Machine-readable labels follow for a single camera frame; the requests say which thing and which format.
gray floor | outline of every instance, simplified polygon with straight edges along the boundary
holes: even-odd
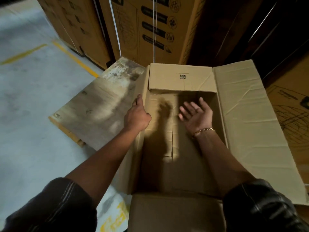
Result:
[[[55,38],[36,3],[0,10],[0,62],[47,44],[0,65],[0,229],[9,214],[50,180],[65,176],[93,153],[47,118],[95,79],[51,43]],[[102,73],[87,59],[79,59]],[[124,200],[129,199],[108,189],[98,206],[97,231],[126,229]]]

sleeve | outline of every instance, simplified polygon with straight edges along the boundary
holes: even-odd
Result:
[[[6,219],[3,232],[95,231],[96,214],[91,197],[78,184],[56,178]]]
[[[223,199],[229,231],[308,231],[292,202],[271,185],[257,179],[232,189]]]

person's right arm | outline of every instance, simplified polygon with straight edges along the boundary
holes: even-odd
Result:
[[[256,179],[231,154],[212,128],[213,112],[200,98],[180,107],[179,118],[195,135],[203,156],[223,196],[227,231],[307,231],[309,226],[297,215],[292,202],[271,185]]]

gold bracelet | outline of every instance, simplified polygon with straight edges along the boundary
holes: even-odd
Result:
[[[195,137],[195,134],[200,133],[200,132],[203,132],[203,131],[206,131],[206,130],[213,130],[213,131],[215,131],[213,128],[201,129],[201,130],[195,132],[194,134],[192,134],[192,136]]]

person's left hand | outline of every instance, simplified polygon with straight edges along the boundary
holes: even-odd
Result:
[[[143,99],[141,94],[133,101],[132,107],[128,110],[125,115],[124,128],[129,131],[136,131],[139,133],[143,131],[149,125],[151,121],[151,115],[146,113]]]

